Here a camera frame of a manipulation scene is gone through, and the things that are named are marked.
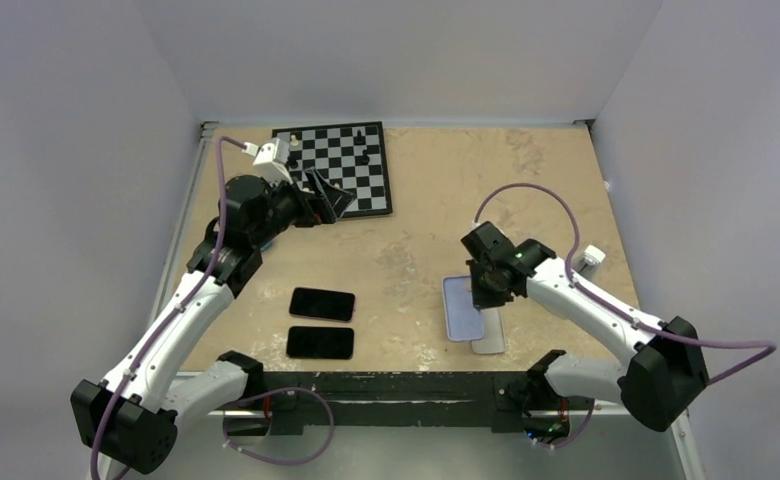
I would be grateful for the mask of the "lilac phone case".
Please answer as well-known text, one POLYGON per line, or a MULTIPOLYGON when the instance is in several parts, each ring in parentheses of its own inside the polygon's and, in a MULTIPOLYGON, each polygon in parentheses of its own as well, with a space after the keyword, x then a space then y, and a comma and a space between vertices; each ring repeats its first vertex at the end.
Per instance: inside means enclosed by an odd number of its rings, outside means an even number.
POLYGON ((470 277, 445 277, 441 285, 448 340, 471 342, 483 339, 483 320, 472 302, 470 277))

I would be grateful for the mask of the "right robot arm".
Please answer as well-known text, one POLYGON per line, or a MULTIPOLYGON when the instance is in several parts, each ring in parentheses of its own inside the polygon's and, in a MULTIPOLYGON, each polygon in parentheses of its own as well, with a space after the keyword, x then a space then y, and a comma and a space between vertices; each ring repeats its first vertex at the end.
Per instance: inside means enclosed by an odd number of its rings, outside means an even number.
POLYGON ((472 304, 480 311, 530 299, 577 325, 611 354, 582 359, 552 350, 527 371, 527 392, 542 407, 565 397, 623 406, 644 427, 667 430, 706 389, 709 374, 696 328, 629 307, 568 268, 544 244, 512 243, 484 222, 462 240, 469 254, 472 304))

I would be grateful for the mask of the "white phone case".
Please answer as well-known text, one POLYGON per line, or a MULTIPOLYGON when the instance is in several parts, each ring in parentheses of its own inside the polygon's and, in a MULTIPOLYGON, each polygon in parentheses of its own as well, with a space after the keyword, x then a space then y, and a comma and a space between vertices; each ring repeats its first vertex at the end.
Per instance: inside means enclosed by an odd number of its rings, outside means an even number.
POLYGON ((483 336, 470 342, 476 355, 499 355, 506 351, 503 321, 499 308, 480 311, 483 336))

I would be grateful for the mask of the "phone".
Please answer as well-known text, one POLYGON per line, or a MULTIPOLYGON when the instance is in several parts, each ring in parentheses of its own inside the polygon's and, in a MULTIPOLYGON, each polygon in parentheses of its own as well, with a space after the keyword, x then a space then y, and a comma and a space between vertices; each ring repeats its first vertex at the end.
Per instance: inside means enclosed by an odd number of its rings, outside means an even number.
POLYGON ((342 327, 293 326, 286 355, 295 359, 348 360, 354 353, 355 331, 342 327))
POLYGON ((296 287, 288 307, 290 315, 310 319, 350 322, 356 296, 353 293, 296 287))

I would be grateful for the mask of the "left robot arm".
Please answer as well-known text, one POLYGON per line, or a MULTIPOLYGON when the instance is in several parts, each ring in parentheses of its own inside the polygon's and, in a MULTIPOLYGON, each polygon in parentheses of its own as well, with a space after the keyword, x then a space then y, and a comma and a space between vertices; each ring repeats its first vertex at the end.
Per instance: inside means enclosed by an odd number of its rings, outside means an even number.
POLYGON ((90 447, 92 479, 101 460, 120 473, 149 474, 172 451, 180 431, 220 406, 250 409, 269 402, 261 362, 236 351, 190 381, 172 382, 201 336, 240 295, 262 264, 262 246, 289 227, 339 220, 354 193, 315 169, 306 185, 254 175, 219 179, 218 215, 208 224, 179 286, 144 336, 99 382, 81 381, 71 405, 82 442, 90 447))

